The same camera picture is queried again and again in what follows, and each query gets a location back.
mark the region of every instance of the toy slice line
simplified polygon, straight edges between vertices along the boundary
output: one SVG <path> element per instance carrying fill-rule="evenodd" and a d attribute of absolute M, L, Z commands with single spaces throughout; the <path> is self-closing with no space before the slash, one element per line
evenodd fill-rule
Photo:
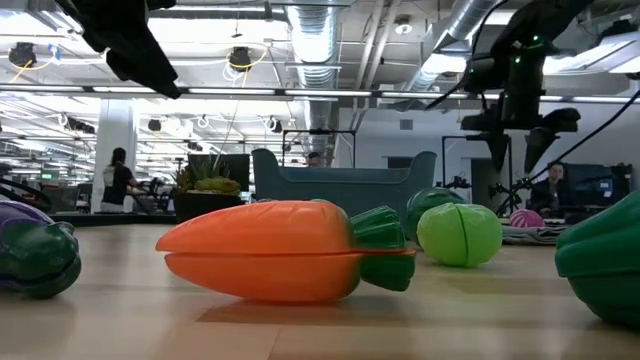
<path fill-rule="evenodd" d="M 415 255 L 416 251 L 411 249 L 395 249 L 395 250 L 372 250 L 372 249 L 353 249 L 348 252 L 334 253 L 290 253 L 290 254 L 220 254 L 220 253 L 191 253 L 191 252 L 170 252 L 167 255 L 180 254 L 189 257 L 206 257 L 206 258 L 286 258 L 286 257 L 329 257 L 342 255 Z"/>

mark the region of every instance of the lime green plastic fruit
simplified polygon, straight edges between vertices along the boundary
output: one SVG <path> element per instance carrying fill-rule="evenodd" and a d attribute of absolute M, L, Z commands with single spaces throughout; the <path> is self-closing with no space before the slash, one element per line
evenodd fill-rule
<path fill-rule="evenodd" d="M 447 266 L 476 267 L 502 246 L 498 217 L 482 205 L 440 205 L 418 222 L 418 240 L 424 252 Z"/>

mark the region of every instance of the green toy pepper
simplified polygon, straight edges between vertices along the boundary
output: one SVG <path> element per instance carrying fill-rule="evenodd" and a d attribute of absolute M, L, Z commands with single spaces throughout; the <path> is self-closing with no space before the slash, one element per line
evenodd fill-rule
<path fill-rule="evenodd" d="M 604 320 L 640 328 L 640 193 L 565 231 L 556 267 Z"/>

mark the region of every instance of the planter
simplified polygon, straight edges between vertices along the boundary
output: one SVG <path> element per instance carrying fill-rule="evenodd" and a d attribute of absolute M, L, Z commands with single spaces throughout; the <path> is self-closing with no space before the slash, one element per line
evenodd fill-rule
<path fill-rule="evenodd" d="M 244 205 L 238 196 L 212 194 L 206 192 L 178 193 L 173 198 L 176 218 L 179 223 L 234 206 Z"/>

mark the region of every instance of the table surface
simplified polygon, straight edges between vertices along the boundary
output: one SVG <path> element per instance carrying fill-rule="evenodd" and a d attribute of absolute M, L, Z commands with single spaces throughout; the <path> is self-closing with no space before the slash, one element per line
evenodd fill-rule
<path fill-rule="evenodd" d="M 504 247 L 474 270 L 423 254 L 408 291 L 362 284 L 331 306 L 268 306 L 173 276 L 169 227 L 79 229 L 84 269 L 61 296 L 0 293 L 0 359 L 639 359 L 640 335 L 596 318 L 553 247 Z"/>

